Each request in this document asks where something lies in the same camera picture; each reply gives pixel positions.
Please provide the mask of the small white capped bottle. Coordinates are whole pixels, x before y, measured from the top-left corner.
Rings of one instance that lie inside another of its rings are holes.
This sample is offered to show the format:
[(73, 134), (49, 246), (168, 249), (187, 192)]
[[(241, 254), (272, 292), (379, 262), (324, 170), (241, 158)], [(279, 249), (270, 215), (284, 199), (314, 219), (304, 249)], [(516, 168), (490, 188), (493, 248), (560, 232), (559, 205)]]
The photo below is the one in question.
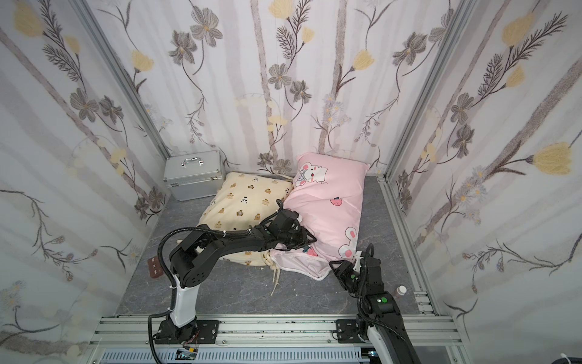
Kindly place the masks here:
[(394, 291), (394, 296), (395, 298), (401, 298), (404, 297), (407, 293), (408, 288), (404, 285), (399, 285)]

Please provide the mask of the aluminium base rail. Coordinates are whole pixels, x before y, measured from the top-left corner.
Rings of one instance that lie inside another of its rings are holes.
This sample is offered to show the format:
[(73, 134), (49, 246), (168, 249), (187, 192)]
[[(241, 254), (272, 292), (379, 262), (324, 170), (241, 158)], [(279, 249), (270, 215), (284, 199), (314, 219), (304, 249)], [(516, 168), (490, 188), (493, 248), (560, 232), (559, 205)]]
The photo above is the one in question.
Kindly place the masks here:
[[(369, 343), (341, 344), (335, 338), (336, 320), (353, 315), (200, 315), (201, 332), (183, 344), (156, 344), (159, 350), (200, 348), (323, 348), (358, 347), (376, 361)], [(144, 315), (102, 318), (89, 341), (83, 363), (152, 363), (148, 329), (160, 319), (147, 322)], [(462, 335), (448, 316), (405, 315), (409, 338), (422, 363), (470, 363)]]

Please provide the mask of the silver aluminium case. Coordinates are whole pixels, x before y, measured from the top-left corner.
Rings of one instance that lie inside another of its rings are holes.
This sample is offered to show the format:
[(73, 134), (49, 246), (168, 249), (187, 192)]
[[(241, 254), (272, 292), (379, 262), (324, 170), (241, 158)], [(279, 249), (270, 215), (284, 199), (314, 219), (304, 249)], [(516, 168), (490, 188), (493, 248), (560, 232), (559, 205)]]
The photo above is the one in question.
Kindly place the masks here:
[(225, 173), (218, 151), (174, 156), (166, 160), (164, 182), (177, 201), (215, 196)]

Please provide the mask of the cream bear print pillow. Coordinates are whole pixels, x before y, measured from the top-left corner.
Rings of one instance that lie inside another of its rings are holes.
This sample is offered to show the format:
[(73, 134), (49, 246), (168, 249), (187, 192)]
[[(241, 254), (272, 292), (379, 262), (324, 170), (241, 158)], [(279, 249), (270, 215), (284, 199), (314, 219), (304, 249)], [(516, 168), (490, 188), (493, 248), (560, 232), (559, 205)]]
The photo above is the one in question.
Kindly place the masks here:
[(277, 201), (286, 200), (292, 189), (289, 180), (231, 172), (199, 223), (217, 231), (245, 231), (277, 212)]

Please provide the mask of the brown wall socket block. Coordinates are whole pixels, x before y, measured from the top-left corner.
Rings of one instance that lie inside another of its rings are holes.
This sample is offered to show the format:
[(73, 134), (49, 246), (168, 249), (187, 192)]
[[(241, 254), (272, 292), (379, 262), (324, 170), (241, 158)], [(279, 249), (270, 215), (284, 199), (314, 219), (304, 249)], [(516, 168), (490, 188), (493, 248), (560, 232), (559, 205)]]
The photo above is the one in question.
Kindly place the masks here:
[(165, 274), (157, 256), (147, 259), (147, 266), (149, 270), (149, 277), (151, 279), (160, 278)]

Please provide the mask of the white ribbed vent strip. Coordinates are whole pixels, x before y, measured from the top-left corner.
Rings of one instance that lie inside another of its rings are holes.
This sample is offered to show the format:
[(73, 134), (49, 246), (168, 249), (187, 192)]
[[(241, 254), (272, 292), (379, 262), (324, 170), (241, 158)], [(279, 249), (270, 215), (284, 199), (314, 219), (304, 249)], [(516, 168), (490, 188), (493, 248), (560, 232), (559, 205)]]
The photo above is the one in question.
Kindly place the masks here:
[(358, 347), (200, 348), (158, 351), (162, 363), (362, 363), (370, 359)]

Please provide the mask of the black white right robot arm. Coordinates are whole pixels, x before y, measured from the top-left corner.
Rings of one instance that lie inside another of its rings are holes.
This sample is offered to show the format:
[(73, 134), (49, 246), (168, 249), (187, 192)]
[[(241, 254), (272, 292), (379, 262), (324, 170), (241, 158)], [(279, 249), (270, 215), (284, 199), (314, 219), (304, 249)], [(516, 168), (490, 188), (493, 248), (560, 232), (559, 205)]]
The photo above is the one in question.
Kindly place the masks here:
[(359, 261), (342, 259), (329, 263), (342, 288), (356, 299), (354, 319), (336, 320), (335, 338), (341, 344), (369, 343), (380, 363), (420, 363), (406, 331), (395, 298), (384, 288), (381, 261), (371, 244)]

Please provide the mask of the pink cartoon print pillow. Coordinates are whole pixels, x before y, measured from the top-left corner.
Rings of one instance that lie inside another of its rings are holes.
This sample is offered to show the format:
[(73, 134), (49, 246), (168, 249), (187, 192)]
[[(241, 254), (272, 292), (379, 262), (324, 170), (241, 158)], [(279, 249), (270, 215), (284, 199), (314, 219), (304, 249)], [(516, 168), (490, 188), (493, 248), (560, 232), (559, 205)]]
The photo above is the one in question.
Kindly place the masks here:
[(318, 153), (299, 157), (293, 190), (283, 205), (299, 213), (301, 226), (316, 241), (286, 252), (272, 250), (279, 269), (321, 281), (330, 262), (355, 260), (368, 169), (364, 162)]

